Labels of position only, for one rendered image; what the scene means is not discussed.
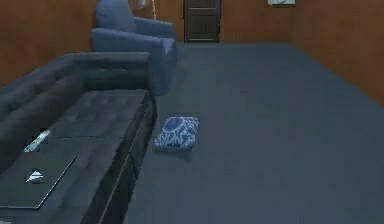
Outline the blue white patterned cushion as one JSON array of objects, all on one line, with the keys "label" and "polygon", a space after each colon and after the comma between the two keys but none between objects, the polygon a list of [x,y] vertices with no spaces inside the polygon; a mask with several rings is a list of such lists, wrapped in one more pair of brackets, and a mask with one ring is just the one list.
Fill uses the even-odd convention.
[{"label": "blue white patterned cushion", "polygon": [[166,119],[153,146],[161,149],[192,149],[196,143],[199,119],[191,116],[172,116]]}]

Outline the dark brown room door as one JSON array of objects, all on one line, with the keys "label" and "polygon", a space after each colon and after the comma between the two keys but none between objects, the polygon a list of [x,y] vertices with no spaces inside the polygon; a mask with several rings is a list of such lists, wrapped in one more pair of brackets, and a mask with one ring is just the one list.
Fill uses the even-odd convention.
[{"label": "dark brown room door", "polygon": [[218,43],[221,0],[183,0],[184,41]]}]

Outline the black closed laptop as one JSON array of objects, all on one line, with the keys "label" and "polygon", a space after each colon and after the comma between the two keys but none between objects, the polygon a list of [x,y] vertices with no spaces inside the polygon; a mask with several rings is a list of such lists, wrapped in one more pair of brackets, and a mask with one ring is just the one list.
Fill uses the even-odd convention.
[{"label": "black closed laptop", "polygon": [[0,208],[39,209],[76,157],[53,151],[22,155],[0,175]]}]

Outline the black tufted sofa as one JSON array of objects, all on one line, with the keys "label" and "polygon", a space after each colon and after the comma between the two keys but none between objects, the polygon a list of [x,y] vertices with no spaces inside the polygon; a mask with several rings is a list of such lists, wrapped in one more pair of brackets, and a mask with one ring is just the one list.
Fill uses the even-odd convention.
[{"label": "black tufted sofa", "polygon": [[0,175],[45,130],[32,152],[77,155],[39,209],[0,208],[0,224],[122,224],[155,120],[147,53],[65,54],[0,87]]}]

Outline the white floor lamp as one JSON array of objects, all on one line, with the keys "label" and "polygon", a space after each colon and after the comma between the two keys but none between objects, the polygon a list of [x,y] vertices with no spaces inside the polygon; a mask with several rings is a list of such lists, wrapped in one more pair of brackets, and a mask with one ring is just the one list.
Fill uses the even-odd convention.
[{"label": "white floor lamp", "polygon": [[157,19],[155,0],[138,0],[139,16],[148,19]]}]

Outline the grey remote control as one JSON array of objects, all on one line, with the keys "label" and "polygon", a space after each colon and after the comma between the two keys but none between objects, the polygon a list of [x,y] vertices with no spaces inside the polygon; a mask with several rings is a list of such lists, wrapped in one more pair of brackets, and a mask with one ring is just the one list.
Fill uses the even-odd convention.
[{"label": "grey remote control", "polygon": [[40,133],[29,145],[24,148],[26,153],[34,151],[40,143],[44,141],[44,139],[50,134],[49,130],[45,130]]}]

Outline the white framed wall picture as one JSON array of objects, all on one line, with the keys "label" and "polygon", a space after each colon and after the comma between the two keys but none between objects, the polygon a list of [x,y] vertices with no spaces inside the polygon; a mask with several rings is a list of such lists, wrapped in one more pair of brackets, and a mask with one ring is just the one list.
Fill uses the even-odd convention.
[{"label": "white framed wall picture", "polygon": [[296,0],[268,0],[267,3],[271,6],[292,6],[296,4]]}]

